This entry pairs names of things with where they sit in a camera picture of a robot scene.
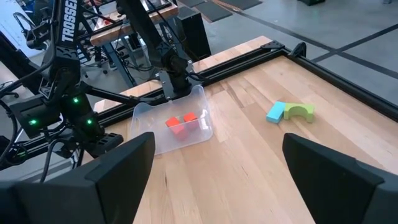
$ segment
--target green arch block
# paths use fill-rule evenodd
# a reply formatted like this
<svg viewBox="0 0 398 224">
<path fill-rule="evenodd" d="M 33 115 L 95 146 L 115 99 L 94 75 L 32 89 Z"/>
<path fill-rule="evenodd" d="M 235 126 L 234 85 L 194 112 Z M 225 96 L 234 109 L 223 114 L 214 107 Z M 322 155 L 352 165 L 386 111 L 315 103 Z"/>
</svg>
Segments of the green arch block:
<svg viewBox="0 0 398 224">
<path fill-rule="evenodd" d="M 314 109 L 315 107 L 313 105 L 302 103 L 286 103 L 284 119 L 289 119 L 292 116 L 302 116 L 307 120 L 308 123 L 312 123 Z"/>
</svg>

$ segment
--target red object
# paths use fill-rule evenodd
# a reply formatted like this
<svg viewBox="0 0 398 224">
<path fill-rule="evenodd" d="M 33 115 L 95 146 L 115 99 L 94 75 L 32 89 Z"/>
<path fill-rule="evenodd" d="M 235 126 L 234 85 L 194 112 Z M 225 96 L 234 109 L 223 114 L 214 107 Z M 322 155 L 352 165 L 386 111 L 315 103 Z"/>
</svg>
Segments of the red object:
<svg viewBox="0 0 398 224">
<path fill-rule="evenodd" d="M 109 25 L 111 22 L 104 20 L 104 23 L 105 23 L 105 25 Z"/>
<path fill-rule="evenodd" d="M 179 140 L 184 140 L 187 136 L 187 130 L 185 130 L 184 125 L 181 124 L 180 121 L 176 117 L 172 117 L 166 121 L 167 127 L 172 130 L 174 136 Z"/>
<path fill-rule="evenodd" d="M 187 124 L 189 130 L 195 130 L 196 128 L 199 127 L 198 118 L 196 117 L 196 115 L 194 113 L 186 114 L 184 116 L 184 122 L 186 122 L 186 123 L 189 122 Z"/>
</svg>

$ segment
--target blue block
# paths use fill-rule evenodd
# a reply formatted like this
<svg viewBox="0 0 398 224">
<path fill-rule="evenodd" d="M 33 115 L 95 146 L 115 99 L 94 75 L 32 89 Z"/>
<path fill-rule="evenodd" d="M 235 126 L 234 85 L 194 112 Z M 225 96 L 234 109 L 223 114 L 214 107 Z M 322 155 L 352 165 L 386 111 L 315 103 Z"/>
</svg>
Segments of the blue block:
<svg viewBox="0 0 398 224">
<path fill-rule="evenodd" d="M 282 119 L 282 115 L 284 114 L 285 110 L 285 103 L 276 101 L 274 106 L 267 114 L 267 121 L 272 123 L 279 123 L 280 119 Z"/>
</svg>

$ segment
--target wooden tabletop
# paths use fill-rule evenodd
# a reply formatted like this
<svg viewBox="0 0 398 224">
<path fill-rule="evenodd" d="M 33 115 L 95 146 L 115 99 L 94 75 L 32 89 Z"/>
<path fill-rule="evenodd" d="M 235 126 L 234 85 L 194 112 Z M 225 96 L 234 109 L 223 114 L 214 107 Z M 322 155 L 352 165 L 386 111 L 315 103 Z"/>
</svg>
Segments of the wooden tabletop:
<svg viewBox="0 0 398 224">
<path fill-rule="evenodd" d="M 172 3 L 171 6 L 161 9 L 159 10 L 159 12 L 164 17 L 164 19 L 168 19 L 170 17 L 178 15 L 178 6 Z M 105 15 L 105 17 L 108 17 L 114 21 L 123 20 L 125 16 L 126 15 L 121 16 L 117 11 Z M 149 17 L 154 24 L 159 23 L 162 20 L 162 18 L 158 15 L 157 12 L 150 13 Z M 97 24 L 94 27 L 94 31 L 109 25 L 110 23 L 108 21 L 104 21 L 103 19 L 98 18 Z M 92 36 L 90 42 L 94 46 L 102 46 L 108 43 L 109 41 L 116 40 L 118 37 L 130 34 L 131 32 L 132 29 L 130 24 L 120 25 L 117 27 L 113 27 L 110 30 Z"/>
<path fill-rule="evenodd" d="M 211 67 L 269 42 L 266 37 L 194 64 Z M 126 95 L 160 87 L 149 82 Z M 295 133 L 398 174 L 398 125 L 285 57 L 205 88 L 214 135 L 155 157 L 134 220 L 139 223 L 314 223 L 282 153 L 284 133 Z M 277 101 L 311 103 L 315 119 L 266 121 Z M 116 105 L 95 105 L 103 111 Z M 129 140 L 131 119 L 107 128 Z"/>
</svg>

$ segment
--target clear plastic bin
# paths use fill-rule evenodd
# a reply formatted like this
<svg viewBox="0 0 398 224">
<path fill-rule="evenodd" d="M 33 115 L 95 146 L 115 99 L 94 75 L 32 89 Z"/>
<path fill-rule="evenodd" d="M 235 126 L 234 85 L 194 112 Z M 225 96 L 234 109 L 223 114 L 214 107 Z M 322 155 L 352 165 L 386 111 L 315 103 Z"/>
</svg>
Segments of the clear plastic bin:
<svg viewBox="0 0 398 224">
<path fill-rule="evenodd" d="M 194 113 L 197 120 L 184 123 L 183 117 L 189 113 Z M 172 128 L 167 127 L 166 121 L 172 117 L 180 121 L 172 128 L 183 128 L 185 134 L 175 134 Z M 132 116 L 131 137 L 147 131 L 155 133 L 155 155 L 209 140 L 213 135 L 213 125 L 203 87 L 194 86 L 188 96 L 162 105 L 139 103 Z"/>
</svg>

